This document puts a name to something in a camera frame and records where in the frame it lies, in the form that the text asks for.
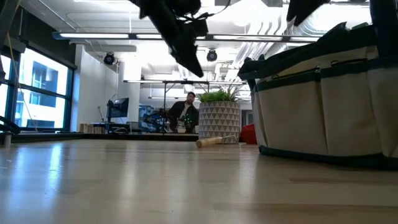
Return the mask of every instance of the cable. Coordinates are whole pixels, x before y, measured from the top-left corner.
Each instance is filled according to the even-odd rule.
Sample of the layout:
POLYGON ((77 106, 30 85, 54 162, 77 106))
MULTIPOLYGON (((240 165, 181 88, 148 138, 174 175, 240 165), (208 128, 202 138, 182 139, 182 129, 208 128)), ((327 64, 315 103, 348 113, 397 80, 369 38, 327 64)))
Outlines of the cable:
POLYGON ((94 49, 93 44, 91 43, 91 41, 86 40, 86 42, 89 43, 89 45, 91 46, 91 49, 93 49, 94 53, 96 53, 100 58, 102 58, 102 55, 101 55, 100 53, 98 53, 98 52, 94 49))
POLYGON ((120 62, 118 62, 117 64, 116 64, 116 89, 115 89, 115 95, 117 95, 118 94, 118 91, 119 91, 119 63, 120 62))
POLYGON ((22 95, 22 100, 24 102, 24 105, 26 107, 27 113, 29 115, 30 120, 33 122, 33 125, 35 127, 36 132, 38 133, 39 131, 37 130, 37 125, 36 122, 33 120, 32 116, 30 115, 29 107, 27 106, 27 103, 25 101, 25 96, 24 92, 22 91, 21 84, 19 83, 19 74, 17 73, 17 65, 15 64, 15 59, 14 59, 14 54, 12 52, 12 44, 11 44, 11 38, 10 38, 10 33, 7 31, 7 39, 8 39, 8 44, 10 46, 10 52, 11 52, 11 59, 12 59, 12 66, 14 67, 14 74, 17 77, 17 82, 18 82, 18 89, 21 91, 22 95))

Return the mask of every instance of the fluorescent light fixture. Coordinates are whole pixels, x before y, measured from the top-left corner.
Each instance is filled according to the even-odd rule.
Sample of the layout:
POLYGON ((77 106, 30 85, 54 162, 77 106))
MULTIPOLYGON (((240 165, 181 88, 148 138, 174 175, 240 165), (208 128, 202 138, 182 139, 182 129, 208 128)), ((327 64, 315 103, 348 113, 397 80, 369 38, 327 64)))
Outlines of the fluorescent light fixture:
POLYGON ((318 41, 319 37, 291 37, 290 41, 292 42, 301 42, 301 41, 311 41, 316 42, 318 41))
POLYGON ((131 2, 128 0, 73 0, 73 1, 74 2, 101 3, 101 4, 107 4, 107 3, 129 3, 129 4, 131 4, 131 2))
POLYGON ((286 43, 286 45, 288 47, 301 47, 301 46, 308 45, 308 44, 310 44, 310 43, 286 43))
MULTIPOLYGON (((166 100, 185 100, 187 99, 187 97, 165 97, 166 100)), ((164 100, 164 97, 161 96, 150 96, 148 97, 148 99, 153 99, 153 100, 164 100)))
POLYGON ((209 84, 216 84, 216 85, 242 85, 245 84, 244 82, 209 82, 209 84))
POLYGON ((128 83, 163 83, 160 80, 125 80, 128 83))
POLYGON ((128 39, 128 34, 84 34, 84 33, 62 33, 63 38, 71 39, 128 39))
POLYGON ((281 41, 282 37, 260 35, 214 35, 215 40, 281 41))
POLYGON ((162 39, 160 34, 137 34, 138 39, 162 39))
MULTIPOLYGON (((137 34, 138 39, 162 39, 160 34, 137 34)), ((205 40, 206 37, 197 37, 196 40, 205 40)))
POLYGON ((238 99, 241 99, 241 100, 251 100, 251 97, 250 96, 236 96, 238 99))

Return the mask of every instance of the potted plant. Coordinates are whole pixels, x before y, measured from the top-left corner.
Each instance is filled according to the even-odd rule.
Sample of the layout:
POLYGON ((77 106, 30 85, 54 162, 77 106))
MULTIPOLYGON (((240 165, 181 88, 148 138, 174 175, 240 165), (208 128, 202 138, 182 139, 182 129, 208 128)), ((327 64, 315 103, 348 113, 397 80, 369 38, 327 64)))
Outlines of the potted plant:
POLYGON ((238 88, 230 85, 219 91, 199 95, 199 139, 234 136, 223 144, 238 143, 241 133, 241 108, 237 103, 238 88))

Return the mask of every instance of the white planter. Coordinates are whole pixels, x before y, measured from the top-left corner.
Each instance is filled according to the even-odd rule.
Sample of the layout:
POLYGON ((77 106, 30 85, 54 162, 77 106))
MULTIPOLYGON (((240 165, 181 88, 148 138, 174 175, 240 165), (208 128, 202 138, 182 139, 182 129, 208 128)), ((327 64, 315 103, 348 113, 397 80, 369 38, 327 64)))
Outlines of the white planter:
POLYGON ((218 101, 200 103, 199 139, 235 136, 224 144, 238 143, 241 134, 241 107, 239 103, 218 101))

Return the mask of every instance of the bag pocket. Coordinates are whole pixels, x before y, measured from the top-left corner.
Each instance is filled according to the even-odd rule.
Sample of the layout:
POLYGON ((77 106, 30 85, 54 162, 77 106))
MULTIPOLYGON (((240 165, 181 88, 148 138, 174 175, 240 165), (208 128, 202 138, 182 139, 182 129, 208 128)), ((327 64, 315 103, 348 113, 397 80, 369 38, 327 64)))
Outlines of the bag pocket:
POLYGON ((381 152, 366 60, 340 63, 321 72, 329 155, 363 156, 381 152))
POLYGON ((383 154, 398 158, 398 58, 373 60, 368 77, 383 154))
POLYGON ((256 91, 253 91, 252 99, 252 111, 253 111, 253 120, 254 120, 254 128, 256 130, 256 138, 257 144, 259 146, 268 147, 267 136, 264 129, 264 120, 262 118, 262 108, 260 104, 259 94, 256 91))
POLYGON ((327 155, 318 72, 256 85, 268 147, 327 155))

